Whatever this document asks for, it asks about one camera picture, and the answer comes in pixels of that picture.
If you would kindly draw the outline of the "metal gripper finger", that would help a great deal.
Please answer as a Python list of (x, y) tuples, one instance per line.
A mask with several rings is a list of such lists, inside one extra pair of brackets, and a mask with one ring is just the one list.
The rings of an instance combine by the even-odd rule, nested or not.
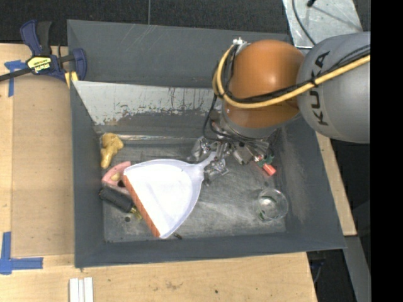
[(212, 162), (216, 159), (217, 141), (200, 137), (194, 143), (188, 162), (192, 164), (200, 163), (204, 160)]
[(204, 183), (210, 185), (218, 177), (222, 177), (228, 172), (225, 159), (214, 159), (203, 170)]

